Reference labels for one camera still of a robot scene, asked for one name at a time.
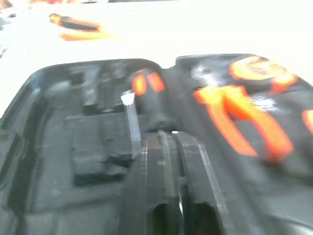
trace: orange handle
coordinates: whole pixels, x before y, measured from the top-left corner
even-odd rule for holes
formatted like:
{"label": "orange handle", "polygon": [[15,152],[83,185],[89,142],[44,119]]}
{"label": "orange handle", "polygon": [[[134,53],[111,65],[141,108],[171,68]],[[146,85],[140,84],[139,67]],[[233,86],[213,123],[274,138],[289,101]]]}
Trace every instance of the orange handle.
{"label": "orange handle", "polygon": [[281,162],[293,151],[293,145],[285,131],[270,114],[256,108],[245,96],[243,87],[227,86],[223,89],[227,111],[238,119],[253,122],[268,147],[270,162]]}
{"label": "orange handle", "polygon": [[257,156],[257,153],[236,128],[224,108],[224,95],[217,87],[205,87],[194,93],[199,103],[205,104],[207,112],[221,135],[239,154]]}

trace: black plastic tool case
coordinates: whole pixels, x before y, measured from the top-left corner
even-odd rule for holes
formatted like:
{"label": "black plastic tool case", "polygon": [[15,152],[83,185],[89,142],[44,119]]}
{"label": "black plastic tool case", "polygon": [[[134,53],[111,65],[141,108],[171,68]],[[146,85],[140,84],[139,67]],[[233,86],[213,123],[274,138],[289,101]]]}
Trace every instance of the black plastic tool case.
{"label": "black plastic tool case", "polygon": [[[289,180],[258,159],[238,156],[192,96],[199,87],[190,76],[193,65],[245,56],[187,56],[169,69],[132,59],[35,72],[1,119],[0,234],[157,235],[179,234],[182,226],[195,235],[312,230],[311,178]],[[149,120],[137,107],[142,152],[132,162],[120,96],[131,89],[129,75],[144,68],[162,78],[164,105],[178,132],[146,133]],[[277,96],[277,103],[310,109],[310,102],[299,107],[293,100],[309,100],[310,85],[302,82],[292,92]],[[303,125],[288,123],[283,127],[290,132],[311,135]],[[259,136],[250,138],[257,148]],[[292,141],[311,143],[297,135]],[[311,154],[309,147],[298,149],[299,156]],[[165,193],[169,188],[171,194]]]}

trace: tool handle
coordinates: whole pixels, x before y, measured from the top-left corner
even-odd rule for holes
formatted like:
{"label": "tool handle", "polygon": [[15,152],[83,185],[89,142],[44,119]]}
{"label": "tool handle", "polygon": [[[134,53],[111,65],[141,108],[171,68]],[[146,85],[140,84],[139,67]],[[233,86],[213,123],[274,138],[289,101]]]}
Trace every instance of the tool handle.
{"label": "tool handle", "polygon": [[143,69],[130,77],[136,103],[148,117],[147,131],[172,130],[173,121],[166,112],[164,83],[156,71]]}
{"label": "tool handle", "polygon": [[80,21],[72,17],[60,16],[58,14],[51,14],[50,21],[64,28],[74,30],[99,32],[102,28],[102,26],[98,23]]}

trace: white surface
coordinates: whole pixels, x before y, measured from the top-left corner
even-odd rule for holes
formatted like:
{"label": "white surface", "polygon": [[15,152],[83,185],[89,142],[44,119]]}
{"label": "white surface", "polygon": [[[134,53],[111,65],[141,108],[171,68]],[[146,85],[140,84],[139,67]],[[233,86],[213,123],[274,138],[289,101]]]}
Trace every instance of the white surface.
{"label": "white surface", "polygon": [[[313,81],[309,2],[164,1],[41,6],[16,18],[0,59],[0,115],[25,80],[46,66],[77,61],[144,58],[167,68],[187,54],[255,53]],[[116,40],[64,42],[48,21],[52,12],[99,22]]]}

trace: orange-handled pliers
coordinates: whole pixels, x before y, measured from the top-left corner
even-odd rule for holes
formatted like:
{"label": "orange-handled pliers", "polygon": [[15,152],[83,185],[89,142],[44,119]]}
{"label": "orange-handled pliers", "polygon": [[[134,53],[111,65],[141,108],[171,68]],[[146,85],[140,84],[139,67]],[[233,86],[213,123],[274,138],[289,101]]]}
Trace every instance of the orange-handled pliers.
{"label": "orange-handled pliers", "polygon": [[194,96],[199,103],[206,105],[208,114],[219,132],[238,153],[257,156],[228,114],[232,114],[239,120],[249,120],[256,126],[268,148],[267,161],[280,162],[292,152],[293,145],[284,130],[270,114],[255,107],[243,87],[208,86],[197,90]]}

